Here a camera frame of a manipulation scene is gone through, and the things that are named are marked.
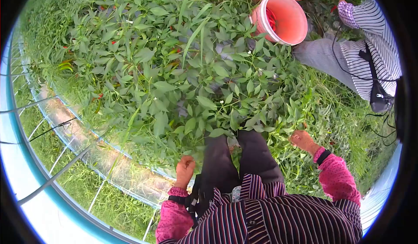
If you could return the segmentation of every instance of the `grass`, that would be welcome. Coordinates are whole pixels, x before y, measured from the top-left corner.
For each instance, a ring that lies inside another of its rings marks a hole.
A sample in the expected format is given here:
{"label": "grass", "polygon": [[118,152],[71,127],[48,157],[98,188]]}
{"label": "grass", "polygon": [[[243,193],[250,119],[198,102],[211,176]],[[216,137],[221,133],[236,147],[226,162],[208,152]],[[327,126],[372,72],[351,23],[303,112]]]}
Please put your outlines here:
{"label": "grass", "polygon": [[[20,62],[16,60],[13,64],[19,65]],[[15,69],[15,72],[22,71],[21,67],[12,69]],[[17,107],[33,101],[24,77],[18,77],[13,83],[13,88],[14,92],[18,92],[15,96]],[[43,117],[37,106],[23,111],[20,121],[26,136],[31,134]],[[34,133],[34,136],[48,129],[50,129],[50,125],[47,121],[44,121]],[[47,170],[52,168],[56,158],[65,147],[65,144],[55,132],[49,132],[30,144]],[[75,158],[74,153],[67,149],[56,164],[52,174],[58,172],[73,158]],[[77,161],[57,179],[57,182],[81,207],[88,210],[103,179],[82,161]],[[115,229],[142,240],[148,223],[153,217],[154,209],[106,182],[91,209],[91,213]],[[156,214],[153,226],[145,239],[150,243],[155,242],[154,230],[158,216],[159,214]]]}

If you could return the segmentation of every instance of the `black strap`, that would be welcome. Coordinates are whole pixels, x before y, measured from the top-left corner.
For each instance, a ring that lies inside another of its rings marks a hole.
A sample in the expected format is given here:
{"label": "black strap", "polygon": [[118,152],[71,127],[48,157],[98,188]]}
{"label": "black strap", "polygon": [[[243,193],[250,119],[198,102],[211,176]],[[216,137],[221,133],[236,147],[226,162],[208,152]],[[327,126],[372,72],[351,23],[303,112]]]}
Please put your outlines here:
{"label": "black strap", "polygon": [[186,204],[186,199],[187,198],[188,197],[179,197],[179,196],[172,196],[172,195],[169,196],[169,200],[172,200],[174,202],[177,202],[178,204],[181,204],[181,205],[185,205]]}
{"label": "black strap", "polygon": [[318,166],[322,164],[322,162],[324,162],[324,160],[331,154],[331,152],[329,150],[325,150],[321,156],[316,160],[316,163],[318,163]]}

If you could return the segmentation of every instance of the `pink sleeve cover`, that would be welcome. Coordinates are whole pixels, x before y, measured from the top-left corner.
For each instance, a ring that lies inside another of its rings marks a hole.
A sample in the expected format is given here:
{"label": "pink sleeve cover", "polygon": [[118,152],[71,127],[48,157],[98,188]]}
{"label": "pink sleeve cover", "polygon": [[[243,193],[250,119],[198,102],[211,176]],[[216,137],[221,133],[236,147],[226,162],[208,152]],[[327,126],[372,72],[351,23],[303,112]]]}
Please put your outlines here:
{"label": "pink sleeve cover", "polygon": [[[187,197],[187,191],[178,187],[172,187],[169,195]],[[157,243],[166,239],[179,240],[183,238],[193,226],[193,220],[184,205],[172,200],[166,200],[161,206],[161,219],[155,230]]]}
{"label": "pink sleeve cover", "polygon": [[[324,147],[316,151],[314,155],[315,163],[324,151]],[[319,174],[319,183],[322,185],[325,194],[332,198],[332,201],[346,199],[360,206],[360,192],[357,190],[354,178],[341,157],[331,153],[318,169],[322,170]]]}

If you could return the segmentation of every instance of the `red chili pepper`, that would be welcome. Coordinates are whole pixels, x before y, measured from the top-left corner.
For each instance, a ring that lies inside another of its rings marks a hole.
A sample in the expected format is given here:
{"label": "red chili pepper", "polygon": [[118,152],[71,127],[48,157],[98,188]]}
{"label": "red chili pepper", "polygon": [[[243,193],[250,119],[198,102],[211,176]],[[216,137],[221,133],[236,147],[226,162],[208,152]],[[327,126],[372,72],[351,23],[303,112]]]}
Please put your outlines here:
{"label": "red chili pepper", "polygon": [[267,20],[271,29],[273,30],[273,32],[275,32],[276,31],[276,16],[269,8],[265,9],[265,13],[267,15]]}
{"label": "red chili pepper", "polygon": [[99,95],[99,97],[98,98],[96,98],[96,97],[94,97],[92,100],[91,100],[91,102],[93,102],[95,99],[101,99],[102,97],[103,97],[103,94],[101,93],[101,94],[98,94]]}

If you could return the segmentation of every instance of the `striped shirt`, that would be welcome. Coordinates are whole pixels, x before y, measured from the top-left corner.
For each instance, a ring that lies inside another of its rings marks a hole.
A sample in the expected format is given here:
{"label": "striped shirt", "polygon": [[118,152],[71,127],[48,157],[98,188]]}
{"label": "striped shirt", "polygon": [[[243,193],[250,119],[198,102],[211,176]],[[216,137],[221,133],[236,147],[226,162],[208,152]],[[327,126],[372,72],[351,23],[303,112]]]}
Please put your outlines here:
{"label": "striped shirt", "polygon": [[[316,159],[324,150],[315,154]],[[215,188],[209,209],[190,232],[193,222],[184,206],[165,201],[157,240],[160,244],[357,243],[362,226],[354,179],[344,161],[333,154],[319,168],[323,168],[319,181],[325,192],[333,194],[334,202],[287,194],[284,183],[262,184],[260,176],[247,174],[241,185],[241,200],[232,202],[229,194],[220,194]],[[169,194],[182,195],[179,189],[172,188]]]}
{"label": "striped shirt", "polygon": [[[349,44],[345,42],[345,45],[342,43],[341,49],[350,73],[356,75],[352,76],[352,79],[358,94],[364,100],[370,100],[373,86],[372,74],[369,63],[359,56],[359,51],[365,52],[366,44],[368,45],[378,79],[398,79],[402,73],[394,37],[375,0],[364,0],[358,6],[341,1],[338,4],[338,13],[344,24],[355,29],[361,28],[364,31],[365,40],[349,42]],[[379,83],[386,93],[394,96],[396,82],[379,80]]]}

